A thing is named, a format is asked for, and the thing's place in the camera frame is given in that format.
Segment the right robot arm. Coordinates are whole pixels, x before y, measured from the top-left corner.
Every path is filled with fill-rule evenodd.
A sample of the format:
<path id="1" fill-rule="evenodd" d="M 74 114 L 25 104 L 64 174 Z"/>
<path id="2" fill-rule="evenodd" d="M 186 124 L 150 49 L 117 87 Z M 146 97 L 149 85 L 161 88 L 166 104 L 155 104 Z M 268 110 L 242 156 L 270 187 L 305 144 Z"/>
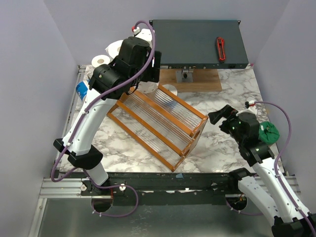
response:
<path id="1" fill-rule="evenodd" d="M 259 138 L 256 102 L 246 102 L 245 110 L 240 112 L 226 105 L 208 116 L 211 124 L 223 120 L 220 130 L 234 138 L 241 156 L 265 185 L 261 188 L 246 168 L 239 168 L 229 173 L 228 190 L 245 194 L 268 220 L 274 236 L 314 237 L 315 214 L 294 193 L 269 145 Z"/>

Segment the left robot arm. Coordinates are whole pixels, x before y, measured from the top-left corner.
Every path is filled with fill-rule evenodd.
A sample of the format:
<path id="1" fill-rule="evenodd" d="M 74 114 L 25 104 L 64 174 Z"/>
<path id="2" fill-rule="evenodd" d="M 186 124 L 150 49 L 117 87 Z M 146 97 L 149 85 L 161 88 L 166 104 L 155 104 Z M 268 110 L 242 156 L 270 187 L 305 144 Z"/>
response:
<path id="1" fill-rule="evenodd" d="M 122 41 L 118 55 L 109 64 L 96 67 L 75 123 L 68 133 L 55 139 L 53 146 L 74 168 L 81 168 L 93 180 L 92 188 L 104 195 L 109 191 L 109 176 L 104 170 L 102 153 L 92 140 L 103 119 L 123 94 L 130 95 L 140 82 L 158 82 L 161 52 L 154 43 L 128 37 Z"/>

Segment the green paper roll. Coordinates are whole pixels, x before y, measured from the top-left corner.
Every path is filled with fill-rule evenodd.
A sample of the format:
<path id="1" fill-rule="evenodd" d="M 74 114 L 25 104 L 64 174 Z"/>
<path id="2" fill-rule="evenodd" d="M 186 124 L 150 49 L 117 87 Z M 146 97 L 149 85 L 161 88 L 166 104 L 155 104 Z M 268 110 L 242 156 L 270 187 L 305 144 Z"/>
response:
<path id="1" fill-rule="evenodd" d="M 271 146 L 278 141 L 280 134 L 275 125 L 269 121 L 260 123 L 259 139 Z"/>

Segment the white red-dotted paper roll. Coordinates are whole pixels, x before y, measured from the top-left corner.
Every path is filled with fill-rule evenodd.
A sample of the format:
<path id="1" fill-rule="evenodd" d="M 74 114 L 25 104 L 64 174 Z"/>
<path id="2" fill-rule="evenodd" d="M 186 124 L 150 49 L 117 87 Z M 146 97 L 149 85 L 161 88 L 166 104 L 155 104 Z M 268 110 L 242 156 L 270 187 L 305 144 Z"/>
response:
<path id="1" fill-rule="evenodd" d="M 105 51 L 108 54 L 110 60 L 112 61 L 115 57 L 119 55 L 120 47 L 122 45 L 123 40 L 117 40 L 111 44 L 109 44 Z"/>

